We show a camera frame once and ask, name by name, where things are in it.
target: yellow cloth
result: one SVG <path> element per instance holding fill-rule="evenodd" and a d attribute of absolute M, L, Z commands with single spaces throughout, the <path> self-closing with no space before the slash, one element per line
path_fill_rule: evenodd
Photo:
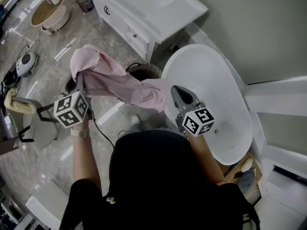
<path fill-rule="evenodd" d="M 36 112 L 36 109 L 33 108 L 31 105 L 20 102 L 12 102 L 12 98 L 16 97 L 17 94 L 18 94 L 17 89 L 9 90 L 4 100 L 5 107 L 18 113 L 34 114 Z"/>

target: watch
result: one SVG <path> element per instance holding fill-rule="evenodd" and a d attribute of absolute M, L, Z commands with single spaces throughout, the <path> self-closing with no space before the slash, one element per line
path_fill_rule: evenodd
<path fill-rule="evenodd" d="M 77 136 L 77 137 L 88 137 L 90 136 L 90 130 L 89 129 L 83 129 L 83 130 L 75 130 L 71 129 L 71 136 Z"/>

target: hand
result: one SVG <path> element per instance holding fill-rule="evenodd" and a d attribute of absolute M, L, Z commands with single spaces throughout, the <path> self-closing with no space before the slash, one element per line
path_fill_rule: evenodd
<path fill-rule="evenodd" d="M 88 116 L 85 115 L 85 118 L 83 120 L 83 123 L 75 125 L 72 127 L 75 130 L 84 130 L 84 129 L 89 129 L 88 128 Z"/>

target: pink cloth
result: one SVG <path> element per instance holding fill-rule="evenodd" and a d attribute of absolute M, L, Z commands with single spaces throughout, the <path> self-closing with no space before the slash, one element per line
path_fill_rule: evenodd
<path fill-rule="evenodd" d="M 93 45 L 85 45 L 74 51 L 71 57 L 71 73 L 76 81 L 82 72 L 86 94 L 113 96 L 143 108 L 165 108 L 165 91 L 169 86 L 165 79 L 139 81 L 123 69 L 114 59 Z"/>

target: white shoe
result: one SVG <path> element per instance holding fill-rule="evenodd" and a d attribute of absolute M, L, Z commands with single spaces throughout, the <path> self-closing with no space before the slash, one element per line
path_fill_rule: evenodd
<path fill-rule="evenodd" d="M 131 117 L 131 125 L 134 125 L 134 124 L 138 124 L 140 123 L 142 120 L 140 118 L 139 115 L 137 114 L 134 114 L 132 117 Z"/>

